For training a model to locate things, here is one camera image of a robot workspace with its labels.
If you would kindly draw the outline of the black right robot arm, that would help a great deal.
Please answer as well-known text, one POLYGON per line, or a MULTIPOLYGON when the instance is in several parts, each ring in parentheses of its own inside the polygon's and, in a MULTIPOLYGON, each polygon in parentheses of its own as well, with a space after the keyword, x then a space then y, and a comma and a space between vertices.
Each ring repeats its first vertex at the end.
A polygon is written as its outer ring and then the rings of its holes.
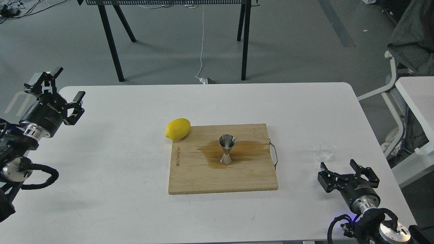
POLYGON ((327 231, 327 242, 331 244, 332 231, 335 224, 341 224, 343 234, 355 238, 360 244, 430 244, 431 241, 422 233, 417 225, 406 227, 398 222, 397 215, 391 210, 380 208, 380 197, 375 192, 379 178, 372 168, 364 168, 354 160, 350 161, 354 174, 341 175, 328 170, 321 162, 318 181, 325 192, 338 190, 350 211, 356 216, 347 214, 335 217, 327 231))

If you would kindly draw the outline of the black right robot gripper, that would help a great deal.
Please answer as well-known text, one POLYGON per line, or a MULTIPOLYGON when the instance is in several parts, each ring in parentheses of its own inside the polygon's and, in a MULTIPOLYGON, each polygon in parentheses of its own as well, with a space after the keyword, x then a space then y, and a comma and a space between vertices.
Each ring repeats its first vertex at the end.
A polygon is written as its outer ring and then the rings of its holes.
POLYGON ((354 175, 331 172, 325 163, 321 162, 317 180, 327 193, 339 190, 350 211, 362 215, 380 205, 380 197, 373 189, 378 188, 380 180, 372 168, 364 168, 354 159, 351 159, 349 164, 355 171, 354 175))

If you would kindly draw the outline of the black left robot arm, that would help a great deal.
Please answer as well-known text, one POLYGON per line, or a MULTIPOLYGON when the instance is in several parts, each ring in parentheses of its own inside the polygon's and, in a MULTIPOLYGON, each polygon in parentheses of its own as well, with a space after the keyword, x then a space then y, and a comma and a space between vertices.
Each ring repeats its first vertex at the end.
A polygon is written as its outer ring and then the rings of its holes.
POLYGON ((1 221, 15 213, 12 202, 19 190, 42 189, 59 178, 56 169, 33 163, 25 153, 37 150, 39 140, 53 137, 61 124, 75 125, 84 113, 84 91, 79 91, 70 103, 57 92, 55 81, 62 71, 62 67, 57 67, 34 74, 30 83, 24 84, 24 91, 35 96, 36 102, 18 124, 1 119, 1 221))

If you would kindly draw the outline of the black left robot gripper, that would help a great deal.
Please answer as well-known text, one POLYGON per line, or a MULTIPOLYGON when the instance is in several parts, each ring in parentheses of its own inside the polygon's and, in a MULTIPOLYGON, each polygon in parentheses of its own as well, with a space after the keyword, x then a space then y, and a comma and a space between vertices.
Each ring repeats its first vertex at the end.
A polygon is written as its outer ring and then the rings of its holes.
POLYGON ((35 73, 29 84, 24 84, 24 92, 37 98, 20 120, 28 137, 51 138, 62 122, 75 125, 85 112, 82 108, 85 91, 78 91, 71 103, 58 94, 55 80, 62 71, 62 67, 56 67, 50 72, 35 73))

